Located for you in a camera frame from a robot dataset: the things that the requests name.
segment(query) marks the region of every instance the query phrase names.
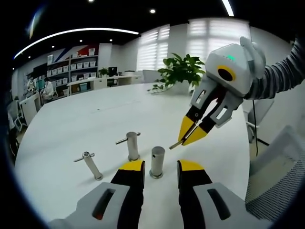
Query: led strip light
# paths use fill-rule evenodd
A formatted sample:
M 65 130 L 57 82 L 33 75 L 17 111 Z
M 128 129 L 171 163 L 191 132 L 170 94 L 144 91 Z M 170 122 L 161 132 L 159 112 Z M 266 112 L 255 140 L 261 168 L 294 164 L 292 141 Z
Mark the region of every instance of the led strip light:
M 42 42 L 46 39 L 49 39 L 51 37 L 55 37 L 58 35 L 62 35 L 62 34 L 66 34 L 66 33 L 70 33 L 70 32 L 80 32 L 80 31 L 114 31 L 114 32 L 125 32 L 125 33 L 131 33 L 131 34 L 135 34 L 138 35 L 138 32 L 134 32 L 134 31 L 129 31 L 129 30 L 121 30 L 121 29 L 111 29 L 111 28 L 84 28 L 84 29 L 74 29 L 74 30 L 67 30 L 67 31 L 63 31 L 63 32 L 58 32 L 49 36 L 46 36 L 44 38 L 41 38 L 35 42 L 33 42 L 32 44 L 28 45 L 27 47 L 25 47 L 24 49 L 22 49 L 19 53 L 17 53 L 14 56 L 14 59 L 19 56 L 21 53 L 23 53 L 24 51 L 26 51 L 27 49 L 29 49 L 30 47 L 32 47 L 35 44 L 38 44 L 39 42 Z

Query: blue wall stripe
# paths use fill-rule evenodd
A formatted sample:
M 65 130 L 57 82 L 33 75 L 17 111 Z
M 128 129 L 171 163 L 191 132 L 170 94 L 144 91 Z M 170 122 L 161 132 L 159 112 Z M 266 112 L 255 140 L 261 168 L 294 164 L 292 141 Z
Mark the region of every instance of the blue wall stripe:
M 57 59 L 54 61 L 54 62 L 57 62 L 61 57 L 63 57 L 70 49 L 71 49 L 72 47 L 70 47 L 70 48 L 65 48 L 62 52 L 61 52 L 61 54 L 57 57 Z

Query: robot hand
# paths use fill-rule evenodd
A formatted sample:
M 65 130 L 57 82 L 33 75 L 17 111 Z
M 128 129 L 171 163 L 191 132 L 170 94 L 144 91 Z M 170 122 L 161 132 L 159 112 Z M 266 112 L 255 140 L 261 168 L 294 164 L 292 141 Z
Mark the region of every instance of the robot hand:
M 206 75 L 195 89 L 192 107 L 183 118 L 178 145 L 186 146 L 205 137 L 214 126 L 228 122 L 243 102 L 254 78 L 264 74 L 263 51 L 245 37 L 239 44 L 230 44 L 211 52 L 206 60 Z M 215 103 L 211 111 L 208 106 Z

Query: green indicator light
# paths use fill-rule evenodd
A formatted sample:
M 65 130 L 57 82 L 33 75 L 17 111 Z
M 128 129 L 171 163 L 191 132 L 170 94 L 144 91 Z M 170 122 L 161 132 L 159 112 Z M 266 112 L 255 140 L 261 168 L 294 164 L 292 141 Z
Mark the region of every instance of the green indicator light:
M 231 55 L 227 55 L 227 58 L 232 60 L 232 61 L 235 61 L 235 58 L 233 56 L 231 56 Z

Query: striped sleeve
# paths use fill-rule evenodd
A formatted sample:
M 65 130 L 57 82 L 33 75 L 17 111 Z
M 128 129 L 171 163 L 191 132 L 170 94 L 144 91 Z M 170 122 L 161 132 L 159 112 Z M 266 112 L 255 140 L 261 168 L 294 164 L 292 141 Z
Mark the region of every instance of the striped sleeve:
M 266 66 L 262 79 L 254 79 L 245 99 L 274 98 L 276 93 L 287 91 L 305 79 L 305 37 L 297 37 L 283 61 Z

